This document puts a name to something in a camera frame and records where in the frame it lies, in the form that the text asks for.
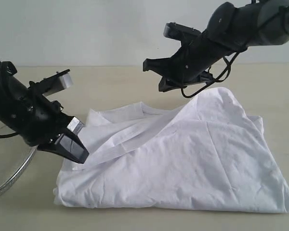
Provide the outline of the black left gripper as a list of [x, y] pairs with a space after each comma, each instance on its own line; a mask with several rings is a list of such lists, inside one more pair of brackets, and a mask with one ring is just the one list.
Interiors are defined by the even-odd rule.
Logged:
[[77, 136], [84, 124], [63, 113], [58, 101], [37, 93], [27, 93], [5, 105], [4, 124], [19, 134], [29, 146], [84, 164], [88, 150]]

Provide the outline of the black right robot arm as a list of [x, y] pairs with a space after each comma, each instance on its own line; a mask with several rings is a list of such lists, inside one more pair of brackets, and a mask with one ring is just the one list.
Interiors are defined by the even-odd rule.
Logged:
[[245, 52], [248, 47], [283, 45], [289, 41], [289, 0], [253, 0], [243, 7], [230, 2], [220, 5], [207, 28], [194, 28], [170, 22], [164, 37], [181, 43], [169, 58], [145, 59], [143, 71], [161, 76], [160, 92], [184, 89], [189, 85], [219, 82], [209, 68], [223, 59], [230, 72], [229, 55]]

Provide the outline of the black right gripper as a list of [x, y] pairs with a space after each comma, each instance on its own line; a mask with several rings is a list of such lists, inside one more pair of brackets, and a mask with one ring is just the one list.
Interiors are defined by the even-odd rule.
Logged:
[[145, 59], [143, 71], [153, 71], [162, 76], [159, 92], [182, 89], [196, 81], [196, 77], [224, 57], [224, 46], [204, 36], [199, 36], [169, 58]]

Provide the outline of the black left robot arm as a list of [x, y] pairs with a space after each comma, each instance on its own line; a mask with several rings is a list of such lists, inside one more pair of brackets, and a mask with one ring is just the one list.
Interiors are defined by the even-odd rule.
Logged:
[[0, 121], [14, 131], [0, 135], [0, 139], [19, 135], [27, 145], [36, 146], [39, 151], [85, 163], [89, 152], [78, 137], [83, 123], [65, 114], [58, 101], [46, 98], [73, 84], [69, 70], [40, 82], [30, 81], [28, 87], [14, 77], [16, 73], [12, 62], [0, 60]]

